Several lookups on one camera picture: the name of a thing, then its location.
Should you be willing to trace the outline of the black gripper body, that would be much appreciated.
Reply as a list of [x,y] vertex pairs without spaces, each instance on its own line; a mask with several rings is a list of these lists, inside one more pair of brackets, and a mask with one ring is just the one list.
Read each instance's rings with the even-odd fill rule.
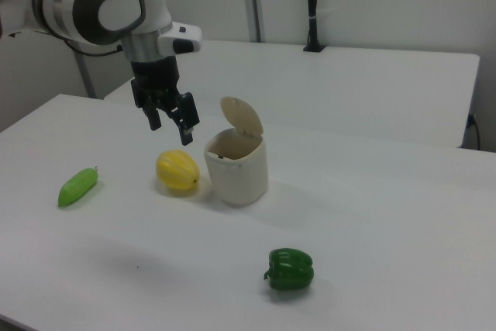
[[181,94],[177,88],[180,75],[176,57],[149,63],[132,62],[131,65],[133,97],[146,116],[154,116],[157,110],[169,113],[177,109],[186,116],[194,112],[192,95],[189,92]]

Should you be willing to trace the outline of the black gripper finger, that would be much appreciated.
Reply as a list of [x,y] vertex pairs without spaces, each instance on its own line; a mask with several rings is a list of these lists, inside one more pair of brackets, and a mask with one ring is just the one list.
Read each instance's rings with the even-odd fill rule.
[[178,94],[174,98],[170,117],[178,127],[181,144],[187,146],[193,142],[192,131],[200,123],[195,100],[190,92]]
[[143,112],[149,121],[150,129],[152,131],[155,131],[161,127],[160,114],[154,102],[147,102],[143,106]]

